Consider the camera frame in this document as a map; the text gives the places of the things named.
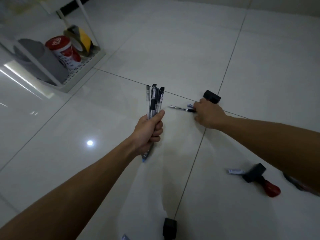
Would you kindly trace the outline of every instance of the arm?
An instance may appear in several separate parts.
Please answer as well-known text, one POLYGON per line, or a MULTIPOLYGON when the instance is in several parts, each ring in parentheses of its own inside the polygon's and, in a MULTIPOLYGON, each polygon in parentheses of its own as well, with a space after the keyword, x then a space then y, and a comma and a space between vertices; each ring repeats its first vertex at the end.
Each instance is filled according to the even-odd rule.
POLYGON ((227 116, 205 99, 195 102, 195 120, 226 133, 277 169, 320 192, 320 133, 281 123, 227 116))
POLYGON ((141 117, 120 145, 3 226, 1 239, 76 239, 126 166, 160 141, 164 114, 141 117))

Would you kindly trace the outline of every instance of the shelf rack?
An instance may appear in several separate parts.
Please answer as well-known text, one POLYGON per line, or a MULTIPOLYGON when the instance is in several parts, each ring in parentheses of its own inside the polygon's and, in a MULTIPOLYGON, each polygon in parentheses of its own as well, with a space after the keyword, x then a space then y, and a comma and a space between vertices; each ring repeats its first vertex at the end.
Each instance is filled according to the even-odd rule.
MULTIPOLYGON (((66 17, 60 11, 60 8, 65 6, 66 4, 70 3, 73 0, 37 0, 38 5, 34 5, 33 7, 29 8, 28 10, 24 11, 23 13, 15 16, 13 19, 10 20, 9 25, 19 24, 19 22, 24 21, 23 23, 30 23, 32 24, 34 20, 41 19, 43 16, 43 10, 45 10, 48 14, 54 14, 58 12, 61 19, 64 21, 66 28, 69 27, 68 21, 66 17)), ((89 57, 81 57, 81 64, 73 69, 69 70, 69 76, 66 81, 60 83, 30 52, 28 52, 14 37, 14 35, 10 34, 8 30, 4 32, 5 29, 0 29, 0 32, 3 36, 7 39, 13 41, 13 45, 16 46, 31 62, 33 62, 46 76, 52 80, 56 86, 39 80, 43 84, 46 84, 49 87, 55 88, 62 92, 69 92, 71 88, 74 87, 82 78, 83 76, 94 67, 94 65, 105 55, 105 51, 101 48, 100 42, 98 37, 95 35, 93 31, 91 22, 89 17, 83 7, 81 0, 75 0, 84 15, 84 18, 90 28, 90 31, 95 39, 97 45, 94 46, 92 53, 89 57)))

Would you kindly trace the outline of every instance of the forearm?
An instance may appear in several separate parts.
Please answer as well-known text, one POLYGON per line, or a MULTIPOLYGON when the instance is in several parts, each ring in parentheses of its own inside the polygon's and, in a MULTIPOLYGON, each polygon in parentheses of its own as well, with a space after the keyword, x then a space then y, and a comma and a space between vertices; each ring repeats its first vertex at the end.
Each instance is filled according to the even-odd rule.
POLYGON ((133 158, 128 138, 13 218, 1 239, 76 239, 133 158))
POLYGON ((230 116, 217 129, 274 167, 320 192, 320 133, 230 116))

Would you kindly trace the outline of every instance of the yellow and black tape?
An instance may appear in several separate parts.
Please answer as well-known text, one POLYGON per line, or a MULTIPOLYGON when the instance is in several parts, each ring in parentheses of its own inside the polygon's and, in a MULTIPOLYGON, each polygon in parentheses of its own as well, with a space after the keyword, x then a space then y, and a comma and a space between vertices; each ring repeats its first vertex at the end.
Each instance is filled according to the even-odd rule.
POLYGON ((63 34, 71 40, 72 45, 76 48, 80 55, 90 55, 90 51, 94 44, 83 29, 79 28, 77 25, 71 25, 63 32, 63 34))

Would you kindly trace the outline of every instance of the red container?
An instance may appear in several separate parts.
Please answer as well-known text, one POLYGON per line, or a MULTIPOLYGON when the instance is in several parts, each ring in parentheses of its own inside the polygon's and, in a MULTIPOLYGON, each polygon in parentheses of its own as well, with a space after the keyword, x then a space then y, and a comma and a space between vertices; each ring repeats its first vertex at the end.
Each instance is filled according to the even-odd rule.
POLYGON ((74 69, 81 64, 81 56, 71 44, 68 37, 61 35, 48 40, 45 44, 68 69, 74 69))

